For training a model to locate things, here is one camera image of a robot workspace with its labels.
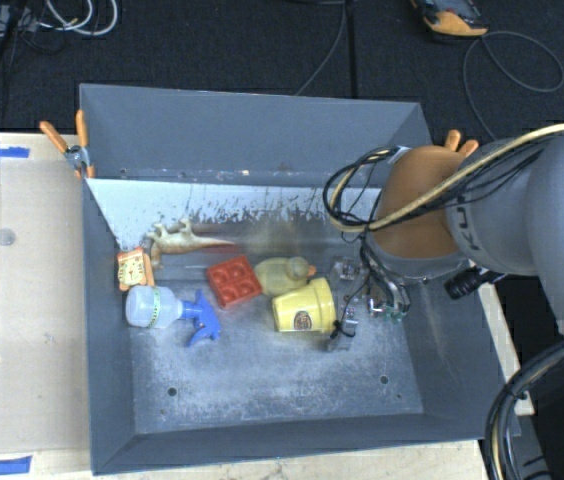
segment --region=tan toy dinosaur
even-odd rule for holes
[[[204,247],[235,245],[234,242],[228,240],[195,235],[191,229],[191,221],[189,219],[181,219],[180,224],[184,227],[169,233],[164,225],[158,222],[153,224],[157,232],[146,234],[147,238],[153,240],[151,245],[151,265],[154,269],[162,268],[162,254],[184,254]]]

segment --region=yellow plastic toy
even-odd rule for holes
[[[302,288],[278,295],[271,303],[278,331],[331,333],[335,330],[333,294],[323,277],[313,279]]]
[[[301,256],[292,258],[269,258],[254,268],[262,293],[275,297],[305,286],[316,269]]]

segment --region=red toy brick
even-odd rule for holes
[[[262,293],[246,256],[237,256],[206,269],[206,277],[221,308],[229,308]]]

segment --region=yellow cup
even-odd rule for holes
[[[302,288],[278,295],[271,303],[278,331],[330,333],[335,329],[333,295],[323,277],[311,280]]]

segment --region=label on cup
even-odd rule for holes
[[[298,311],[293,318],[293,330],[310,331],[313,327],[313,320],[308,311]]]

